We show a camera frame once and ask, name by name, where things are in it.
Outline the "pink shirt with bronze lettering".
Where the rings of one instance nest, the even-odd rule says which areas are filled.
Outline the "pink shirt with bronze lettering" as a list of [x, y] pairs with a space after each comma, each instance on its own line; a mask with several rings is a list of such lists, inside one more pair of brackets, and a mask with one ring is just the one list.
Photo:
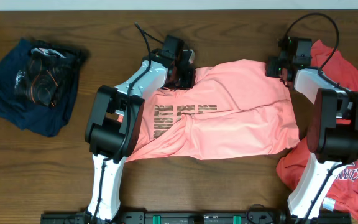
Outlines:
[[276, 154], [299, 143], [287, 88], [252, 60], [196, 70], [189, 90], [156, 90], [145, 101], [130, 160], [200, 160]]

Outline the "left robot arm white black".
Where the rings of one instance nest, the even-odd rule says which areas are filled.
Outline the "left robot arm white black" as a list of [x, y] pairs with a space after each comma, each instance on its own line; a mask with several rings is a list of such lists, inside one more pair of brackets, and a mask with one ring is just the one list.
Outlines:
[[112, 223], [116, 218], [122, 172], [139, 138], [145, 100], [159, 88], [192, 88], [194, 59], [194, 50], [155, 49], [124, 83], [98, 89], [85, 131], [94, 162], [93, 193], [85, 223]]

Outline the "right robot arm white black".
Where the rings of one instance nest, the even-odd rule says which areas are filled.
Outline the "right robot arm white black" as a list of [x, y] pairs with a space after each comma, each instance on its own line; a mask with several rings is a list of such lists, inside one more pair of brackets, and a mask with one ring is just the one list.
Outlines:
[[308, 162], [286, 212], [275, 223], [350, 223], [348, 213], [320, 213], [319, 208], [335, 178], [358, 160], [358, 91], [328, 78], [311, 64], [311, 39], [285, 35], [277, 57], [270, 57], [266, 76], [279, 79], [314, 105], [306, 140]]

